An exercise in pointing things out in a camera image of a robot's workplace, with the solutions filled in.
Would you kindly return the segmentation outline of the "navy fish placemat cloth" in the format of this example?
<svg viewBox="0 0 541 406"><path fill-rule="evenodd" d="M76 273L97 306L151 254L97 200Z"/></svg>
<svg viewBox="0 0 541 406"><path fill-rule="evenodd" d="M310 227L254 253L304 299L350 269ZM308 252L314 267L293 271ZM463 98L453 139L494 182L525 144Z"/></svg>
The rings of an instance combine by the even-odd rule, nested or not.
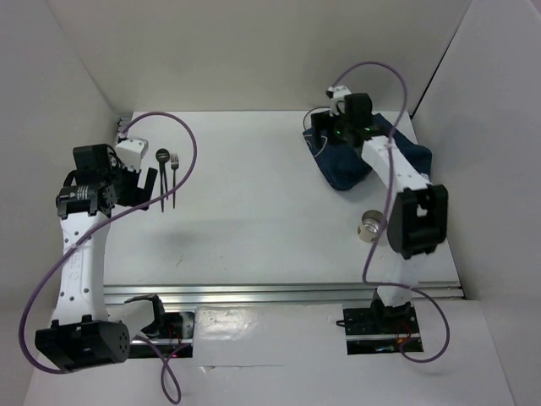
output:
<svg viewBox="0 0 541 406"><path fill-rule="evenodd" d="M420 174L427 186L429 188L432 186L429 181L432 152L428 148L411 142L379 114L357 112L353 115L346 113L341 115L345 116L347 125L358 123L362 131L368 131L371 135L387 136L393 131L392 138L398 150ZM326 142L323 146L314 146L312 133L310 126L304 130L303 136L320 171L333 189L350 190L370 174L372 167L361 159L351 146L329 145Z"/></svg>

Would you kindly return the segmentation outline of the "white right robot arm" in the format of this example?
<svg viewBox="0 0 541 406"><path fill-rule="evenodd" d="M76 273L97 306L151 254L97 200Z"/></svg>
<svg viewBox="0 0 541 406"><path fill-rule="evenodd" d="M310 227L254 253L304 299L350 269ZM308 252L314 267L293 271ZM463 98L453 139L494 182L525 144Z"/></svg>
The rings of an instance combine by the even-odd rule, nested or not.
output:
<svg viewBox="0 0 541 406"><path fill-rule="evenodd" d="M374 284L369 311L370 325L388 332L412 314L414 264L446 239L448 191L429 180L430 153L375 115L368 94L335 85L326 95L328 109L311 114L305 133L325 179L345 191L373 173L386 189L383 212L363 220L358 235L370 244L385 240L396 255L388 276Z"/></svg>

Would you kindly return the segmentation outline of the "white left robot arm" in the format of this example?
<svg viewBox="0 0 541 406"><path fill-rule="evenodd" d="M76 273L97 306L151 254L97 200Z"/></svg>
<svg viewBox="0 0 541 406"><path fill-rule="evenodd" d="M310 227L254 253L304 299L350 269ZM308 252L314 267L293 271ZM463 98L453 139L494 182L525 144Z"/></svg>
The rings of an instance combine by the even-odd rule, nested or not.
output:
<svg viewBox="0 0 541 406"><path fill-rule="evenodd" d="M36 348L62 373L119 364L138 335L159 337L167 316L155 294L127 299L110 315L104 295L104 266L112 210L147 203L157 171L139 187L144 140L76 147L75 168L56 198L63 231L60 291L50 327L36 332Z"/></svg>

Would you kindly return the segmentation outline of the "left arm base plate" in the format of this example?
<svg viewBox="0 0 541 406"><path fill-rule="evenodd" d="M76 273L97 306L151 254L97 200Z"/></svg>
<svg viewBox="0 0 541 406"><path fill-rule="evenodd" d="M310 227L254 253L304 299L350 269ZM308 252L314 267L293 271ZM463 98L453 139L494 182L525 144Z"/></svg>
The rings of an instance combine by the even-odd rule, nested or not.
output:
<svg viewBox="0 0 541 406"><path fill-rule="evenodd" d="M194 330L194 311L167 311L161 319L160 326L156 329L148 327L138 332L137 336L149 339L164 357L177 351L173 358L191 359L194 353Z"/></svg>

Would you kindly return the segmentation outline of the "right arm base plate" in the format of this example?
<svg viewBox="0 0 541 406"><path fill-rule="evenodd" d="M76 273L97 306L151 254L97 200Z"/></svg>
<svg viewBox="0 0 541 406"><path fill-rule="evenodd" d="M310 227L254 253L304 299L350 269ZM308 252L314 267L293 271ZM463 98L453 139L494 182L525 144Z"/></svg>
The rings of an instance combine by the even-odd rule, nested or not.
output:
<svg viewBox="0 0 541 406"><path fill-rule="evenodd" d="M335 324L346 335L348 355L394 354L404 345L407 353L424 351L414 308L390 321L379 322L369 308L349 308Z"/></svg>

